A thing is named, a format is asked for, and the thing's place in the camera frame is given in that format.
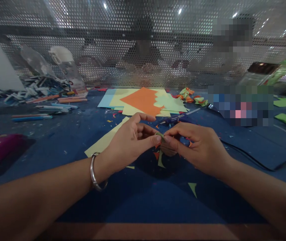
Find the silver bangle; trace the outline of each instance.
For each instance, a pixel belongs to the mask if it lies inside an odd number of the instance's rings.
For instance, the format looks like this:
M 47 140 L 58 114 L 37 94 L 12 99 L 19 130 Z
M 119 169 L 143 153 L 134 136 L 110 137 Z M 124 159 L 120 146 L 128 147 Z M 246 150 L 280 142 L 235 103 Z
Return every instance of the silver bangle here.
M 106 186 L 107 186 L 107 182 L 108 180 L 105 181 L 105 185 L 103 188 L 100 187 L 100 185 L 97 184 L 97 181 L 95 179 L 95 176 L 94 176 L 94 160 L 95 160 L 95 157 L 99 154 L 100 152 L 95 152 L 92 154 L 92 162 L 91 162 L 91 178 L 92 178 L 92 182 L 94 184 L 94 188 L 97 190 L 97 191 L 103 191 Z

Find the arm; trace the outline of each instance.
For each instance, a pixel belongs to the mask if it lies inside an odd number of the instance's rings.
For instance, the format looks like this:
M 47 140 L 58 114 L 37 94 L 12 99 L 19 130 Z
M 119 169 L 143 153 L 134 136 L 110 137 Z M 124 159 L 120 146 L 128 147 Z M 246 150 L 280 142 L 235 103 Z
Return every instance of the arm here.
M 171 136 L 194 141 L 186 147 Z M 233 159 L 213 129 L 179 123 L 165 133 L 165 151 L 181 154 L 202 172 L 220 179 L 236 190 L 286 237 L 286 183 Z
M 161 137 L 135 114 L 117 131 L 110 145 L 94 161 L 98 183 L 135 161 L 160 143 Z M 33 240 L 70 206 L 93 188 L 91 159 L 83 159 L 0 186 L 0 240 Z

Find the table surface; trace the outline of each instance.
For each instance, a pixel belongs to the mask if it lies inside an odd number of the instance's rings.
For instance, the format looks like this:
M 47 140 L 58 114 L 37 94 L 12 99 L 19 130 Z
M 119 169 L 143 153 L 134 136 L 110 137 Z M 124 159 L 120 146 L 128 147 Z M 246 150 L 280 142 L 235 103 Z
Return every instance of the table surface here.
M 112 114 L 105 114 L 105 108 L 97 108 L 104 93 L 89 91 L 88 101 L 76 103 L 79 108 L 71 114 L 25 123 L 14 123 L 10 116 L 33 113 L 34 105 L 8 107 L 0 102 L 0 134 L 24 134 L 35 141 L 15 161 L 0 162 L 0 184 L 85 158 L 84 151 L 125 117 L 118 113 L 113 118 Z M 193 110 L 196 106 L 188 103 L 187 108 Z M 286 113 L 286 107 L 275 107 L 274 113 Z M 190 118 L 196 124 L 213 128 L 222 140 L 247 151 L 269 168 L 286 161 L 286 132 L 280 128 L 232 127 L 220 114 L 205 107 Z M 155 128 L 161 120 L 158 117 L 148 125 Z M 283 122 L 275 119 L 274 124 L 286 130 Z M 160 126 L 159 131 L 164 133 L 168 128 Z M 277 172 L 265 171 L 240 152 L 224 146 L 233 158 L 286 182 L 286 167 Z M 56 234 L 68 230 L 71 235 L 72 229 L 77 230 L 73 235 L 97 239 L 155 239 L 157 233 L 162 234 L 159 238 L 176 239 L 175 233 L 180 232 L 178 239 L 208 239 L 207 228 L 220 231 L 218 239 L 223 234 L 238 239 L 240 235 L 236 233 L 240 232 L 248 232 L 250 237 L 252 229 L 257 227 L 266 235 L 270 227 L 265 219 L 233 189 L 195 169 L 179 155 L 163 156 L 166 168 L 159 167 L 153 151 L 154 148 L 142 154 L 133 163 L 135 169 L 125 168 L 111 176 L 104 192 L 92 191 L 79 200 L 49 230 Z M 197 199 L 189 182 L 197 184 Z M 153 226 L 158 227 L 157 231 L 139 236 L 140 230 L 151 230 L 151 224 L 157 224 Z M 88 232 L 87 225 L 92 227 L 92 232 Z M 122 229 L 126 230 L 125 234 L 120 232 Z

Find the black wire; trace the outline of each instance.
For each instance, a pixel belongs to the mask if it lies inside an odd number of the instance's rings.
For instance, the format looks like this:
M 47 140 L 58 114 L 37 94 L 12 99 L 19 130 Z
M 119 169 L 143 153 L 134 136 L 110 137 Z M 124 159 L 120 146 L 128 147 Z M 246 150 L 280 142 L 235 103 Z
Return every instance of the black wire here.
M 280 165 L 276 166 L 274 169 L 271 169 L 265 165 L 263 165 L 261 162 L 259 162 L 257 159 L 255 159 L 253 156 L 251 156 L 249 153 L 247 153 L 246 151 L 242 150 L 241 148 L 235 146 L 235 145 L 232 145 L 226 141 L 223 141 L 221 140 L 222 143 L 224 144 L 227 144 L 228 146 L 231 146 L 233 147 L 235 150 L 239 151 L 240 153 L 246 155 L 249 159 L 251 159 L 252 161 L 254 161 L 256 164 L 258 164 L 260 167 L 262 167 L 263 169 L 266 169 L 268 171 L 272 171 L 272 172 L 275 172 L 275 171 L 278 171 L 284 167 L 286 167 L 286 161 L 281 163 Z

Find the perforated metal screen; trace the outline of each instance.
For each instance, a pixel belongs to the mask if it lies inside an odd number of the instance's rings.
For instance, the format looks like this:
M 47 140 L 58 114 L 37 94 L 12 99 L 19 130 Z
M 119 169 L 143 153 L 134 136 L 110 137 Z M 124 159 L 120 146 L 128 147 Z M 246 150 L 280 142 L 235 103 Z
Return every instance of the perforated metal screen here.
M 214 51 L 213 20 L 232 18 L 252 20 L 251 56 Z M 254 61 L 286 59 L 286 0 L 0 0 L 0 44 L 20 77 L 21 44 L 63 77 L 48 54 L 61 45 L 89 85 L 235 84 Z

